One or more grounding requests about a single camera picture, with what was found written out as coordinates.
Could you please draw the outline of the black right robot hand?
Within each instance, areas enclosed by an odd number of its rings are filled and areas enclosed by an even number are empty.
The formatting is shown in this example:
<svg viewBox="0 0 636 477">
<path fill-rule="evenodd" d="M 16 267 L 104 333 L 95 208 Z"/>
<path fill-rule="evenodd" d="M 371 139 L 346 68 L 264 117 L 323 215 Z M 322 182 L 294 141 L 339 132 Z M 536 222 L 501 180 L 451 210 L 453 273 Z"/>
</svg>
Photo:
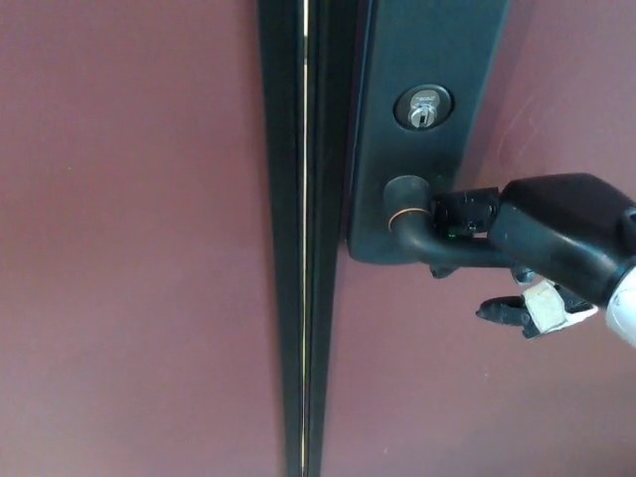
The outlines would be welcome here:
<svg viewBox="0 0 636 477">
<path fill-rule="evenodd" d="M 517 280 L 542 277 L 483 302 L 479 318 L 533 340 L 603 309 L 606 326 L 635 342 L 635 202 L 614 186 L 589 174 L 538 176 L 439 195 L 433 213 L 446 238 L 485 235 L 520 265 Z"/>
</svg>

